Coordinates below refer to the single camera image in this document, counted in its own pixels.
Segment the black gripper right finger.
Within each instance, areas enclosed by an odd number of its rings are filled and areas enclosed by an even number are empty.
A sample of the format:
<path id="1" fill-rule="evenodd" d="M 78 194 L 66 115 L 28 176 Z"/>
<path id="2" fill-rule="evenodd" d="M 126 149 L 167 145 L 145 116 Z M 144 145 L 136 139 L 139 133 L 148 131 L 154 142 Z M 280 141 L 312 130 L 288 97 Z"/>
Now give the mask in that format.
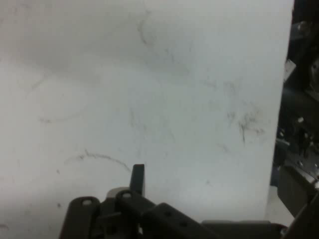
<path id="1" fill-rule="evenodd" d="M 119 211 L 141 226 L 146 239 L 216 239 L 202 224 L 166 203 L 155 204 L 143 196 L 145 166 L 133 166 L 129 189 L 116 194 Z"/>

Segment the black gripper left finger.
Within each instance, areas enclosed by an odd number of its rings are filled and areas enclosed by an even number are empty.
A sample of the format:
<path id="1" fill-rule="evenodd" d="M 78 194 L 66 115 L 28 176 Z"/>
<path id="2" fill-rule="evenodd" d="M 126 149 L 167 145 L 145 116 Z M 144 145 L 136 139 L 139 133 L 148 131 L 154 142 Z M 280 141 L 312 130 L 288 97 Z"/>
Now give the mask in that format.
<path id="1" fill-rule="evenodd" d="M 104 201 L 86 196 L 72 200 L 68 206 L 60 239 L 104 239 L 103 218 L 115 212 L 115 199 Z"/>

